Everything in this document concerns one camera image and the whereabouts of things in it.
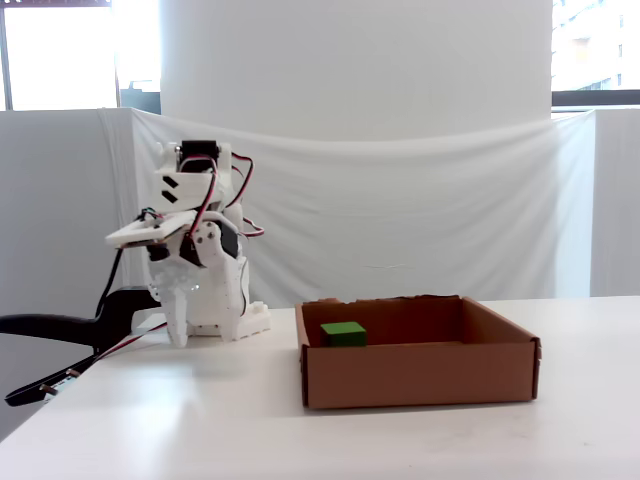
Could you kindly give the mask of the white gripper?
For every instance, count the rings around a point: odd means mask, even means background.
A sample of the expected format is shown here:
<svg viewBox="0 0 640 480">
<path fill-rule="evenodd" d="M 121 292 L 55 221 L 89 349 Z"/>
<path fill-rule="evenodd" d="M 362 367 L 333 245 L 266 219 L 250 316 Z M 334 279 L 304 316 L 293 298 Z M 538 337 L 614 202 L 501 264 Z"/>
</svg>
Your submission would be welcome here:
<svg viewBox="0 0 640 480">
<path fill-rule="evenodd" d="M 153 265 L 169 261 L 186 268 L 206 268 L 201 282 L 198 334 L 219 336 L 223 341 L 241 338 L 243 316 L 248 307 L 248 260 L 238 227 L 223 214 L 209 211 L 191 231 L 196 212 L 163 214 L 150 226 L 148 260 Z M 169 337 L 176 347 L 188 341 L 188 297 L 191 282 L 175 269 L 158 275 L 158 296 Z"/>
</svg>

